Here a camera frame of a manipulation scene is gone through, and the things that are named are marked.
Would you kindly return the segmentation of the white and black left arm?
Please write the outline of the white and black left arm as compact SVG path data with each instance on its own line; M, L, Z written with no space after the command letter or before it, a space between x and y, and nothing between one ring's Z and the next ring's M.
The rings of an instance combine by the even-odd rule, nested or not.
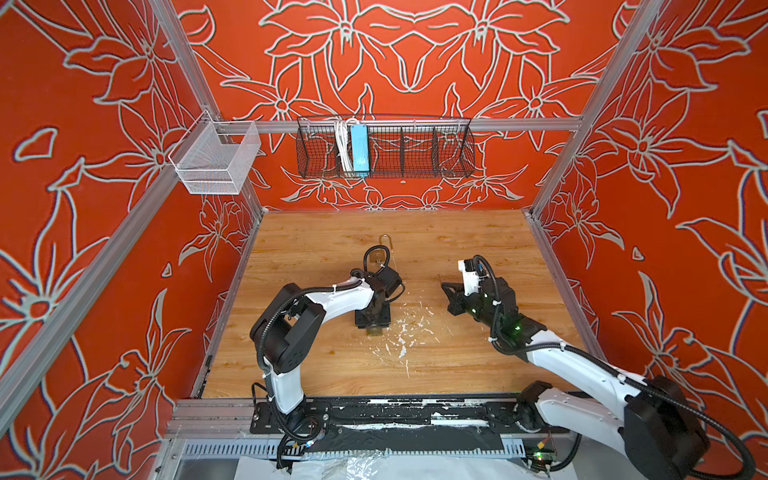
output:
M287 467L288 447L306 447L323 434L324 421L305 412L300 373L320 328L348 313L354 315L358 329L382 330L391 325L390 305L405 286L390 260L390 249L378 244L366 250L362 266L351 270L350 278L341 283L308 288L286 284L252 326L249 338L264 379L253 386L266 392L270 419L282 431L276 452L279 469Z

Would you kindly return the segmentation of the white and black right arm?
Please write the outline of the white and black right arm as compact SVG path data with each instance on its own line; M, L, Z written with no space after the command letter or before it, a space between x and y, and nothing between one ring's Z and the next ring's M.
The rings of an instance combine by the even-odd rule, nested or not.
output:
M709 479L697 466L720 433L738 452L734 479L751 479L756 462L746 444L721 422L695 408L674 380L646 378L614 366L568 343L523 314L515 291L475 255L458 263L462 280L441 285L449 312L470 315L488 327L491 346L547 370L583 392L567 394L536 381L519 393L518 426L536 433L545 426L568 429L624 455L646 479Z

